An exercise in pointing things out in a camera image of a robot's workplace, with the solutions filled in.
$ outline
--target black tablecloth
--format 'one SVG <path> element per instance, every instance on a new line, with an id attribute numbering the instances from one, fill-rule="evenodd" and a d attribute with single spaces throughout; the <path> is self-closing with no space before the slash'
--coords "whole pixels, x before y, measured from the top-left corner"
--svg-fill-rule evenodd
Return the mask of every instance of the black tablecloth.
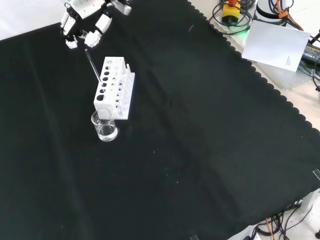
<path id="1" fill-rule="evenodd" d="M 57 24 L 0 43 L 1 239 L 225 240 L 319 187 L 319 132 L 199 12 L 132 8 L 91 51 L 136 73 L 112 142 L 82 46 Z"/>

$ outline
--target white cylinder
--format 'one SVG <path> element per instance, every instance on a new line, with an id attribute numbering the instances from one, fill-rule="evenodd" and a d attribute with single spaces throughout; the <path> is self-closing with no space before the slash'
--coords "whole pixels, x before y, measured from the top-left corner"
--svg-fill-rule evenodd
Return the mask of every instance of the white cylinder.
<path id="1" fill-rule="evenodd" d="M 276 0 L 272 0 L 272 2 L 274 5 L 277 4 Z M 292 0 L 282 0 L 282 8 L 283 9 L 288 8 L 291 4 L 292 4 Z M 258 0 L 257 6 L 265 13 L 274 15 L 274 13 L 270 9 L 269 0 Z M 279 19 L 270 19 L 270 18 L 264 17 L 264 16 L 260 15 L 257 11 L 255 12 L 255 14 L 259 20 L 262 20 L 265 22 L 279 22 L 280 21 Z"/>

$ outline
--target white test tube rack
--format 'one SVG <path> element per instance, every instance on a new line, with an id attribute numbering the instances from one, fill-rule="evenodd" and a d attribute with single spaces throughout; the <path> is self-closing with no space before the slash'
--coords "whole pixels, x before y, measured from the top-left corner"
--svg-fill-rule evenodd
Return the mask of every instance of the white test tube rack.
<path id="1" fill-rule="evenodd" d="M 114 119 L 127 120 L 135 81 L 123 57 L 105 57 L 94 97 L 94 107 L 109 109 Z"/>

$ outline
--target water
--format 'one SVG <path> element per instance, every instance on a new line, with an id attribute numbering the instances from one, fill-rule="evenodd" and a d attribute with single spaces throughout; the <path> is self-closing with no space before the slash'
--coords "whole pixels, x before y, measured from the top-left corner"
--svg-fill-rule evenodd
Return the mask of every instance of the water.
<path id="1" fill-rule="evenodd" d="M 118 135 L 118 129 L 114 125 L 107 125 L 99 127 L 98 136 L 102 141 L 109 142 L 116 138 Z"/>

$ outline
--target white paper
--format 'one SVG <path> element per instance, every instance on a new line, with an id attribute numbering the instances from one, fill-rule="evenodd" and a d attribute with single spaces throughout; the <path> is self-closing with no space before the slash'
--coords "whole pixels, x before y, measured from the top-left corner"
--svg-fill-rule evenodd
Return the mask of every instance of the white paper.
<path id="1" fill-rule="evenodd" d="M 309 37 L 305 31 L 253 21 L 242 57 L 295 72 Z"/>

